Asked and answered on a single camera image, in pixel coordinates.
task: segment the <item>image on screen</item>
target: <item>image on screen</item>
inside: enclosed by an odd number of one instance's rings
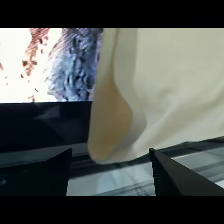
[[[103,28],[1,28],[0,103],[92,101]]]

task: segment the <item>cloth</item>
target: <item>cloth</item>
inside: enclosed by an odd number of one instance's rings
[[[121,162],[224,135],[224,29],[106,28],[88,147]]]

